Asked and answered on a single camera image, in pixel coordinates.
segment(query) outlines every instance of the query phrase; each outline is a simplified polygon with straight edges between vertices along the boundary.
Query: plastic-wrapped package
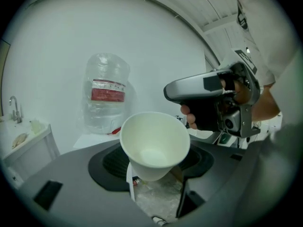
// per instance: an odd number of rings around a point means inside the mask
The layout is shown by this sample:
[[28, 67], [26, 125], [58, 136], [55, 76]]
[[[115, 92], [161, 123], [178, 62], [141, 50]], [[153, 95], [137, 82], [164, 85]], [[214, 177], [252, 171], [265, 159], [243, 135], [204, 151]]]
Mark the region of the plastic-wrapped package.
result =
[[129, 65], [110, 53], [89, 59], [83, 82], [82, 113], [91, 133], [115, 133], [124, 120], [125, 89]]

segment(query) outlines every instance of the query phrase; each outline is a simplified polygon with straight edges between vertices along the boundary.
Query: white wall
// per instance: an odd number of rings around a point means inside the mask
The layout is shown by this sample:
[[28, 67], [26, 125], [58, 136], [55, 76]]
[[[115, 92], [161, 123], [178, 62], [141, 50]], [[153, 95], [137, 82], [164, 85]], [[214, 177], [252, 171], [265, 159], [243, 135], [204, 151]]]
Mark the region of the white wall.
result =
[[72, 149], [83, 72], [91, 55], [115, 53], [131, 66], [128, 114], [180, 114], [164, 98], [173, 80], [205, 72], [203, 44], [168, 11], [143, 0], [45, 0], [34, 5], [10, 47], [4, 113], [15, 95], [26, 118], [49, 122], [60, 153]]

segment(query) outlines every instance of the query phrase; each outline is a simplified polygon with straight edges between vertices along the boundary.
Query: cup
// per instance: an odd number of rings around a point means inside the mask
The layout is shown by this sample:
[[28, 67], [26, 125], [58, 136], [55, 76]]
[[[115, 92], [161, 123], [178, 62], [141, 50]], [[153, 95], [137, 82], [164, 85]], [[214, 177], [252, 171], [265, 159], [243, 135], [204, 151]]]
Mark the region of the cup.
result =
[[175, 117], [144, 112], [124, 122], [120, 143], [138, 177], [156, 181], [186, 157], [190, 138], [185, 126]]

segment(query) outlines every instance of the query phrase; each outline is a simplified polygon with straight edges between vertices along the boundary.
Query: ceiling beam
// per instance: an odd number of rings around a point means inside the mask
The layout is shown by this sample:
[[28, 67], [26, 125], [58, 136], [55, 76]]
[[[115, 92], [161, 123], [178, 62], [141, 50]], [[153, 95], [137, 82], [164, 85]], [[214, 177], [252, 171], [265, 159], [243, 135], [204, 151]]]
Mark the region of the ceiling beam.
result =
[[202, 30], [206, 35], [208, 35], [216, 30], [226, 28], [227, 26], [233, 25], [236, 22], [237, 16], [238, 16], [237, 14], [233, 14], [233, 15], [221, 18], [208, 25], [205, 25], [202, 28]]

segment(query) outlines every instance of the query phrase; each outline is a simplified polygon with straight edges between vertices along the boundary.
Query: red and white label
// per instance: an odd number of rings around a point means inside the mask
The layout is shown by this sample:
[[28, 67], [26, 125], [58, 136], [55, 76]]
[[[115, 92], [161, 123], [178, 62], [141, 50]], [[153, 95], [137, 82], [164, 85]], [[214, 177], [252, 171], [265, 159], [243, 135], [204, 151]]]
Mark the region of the red and white label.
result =
[[124, 102], [125, 85], [108, 80], [93, 79], [91, 100]]

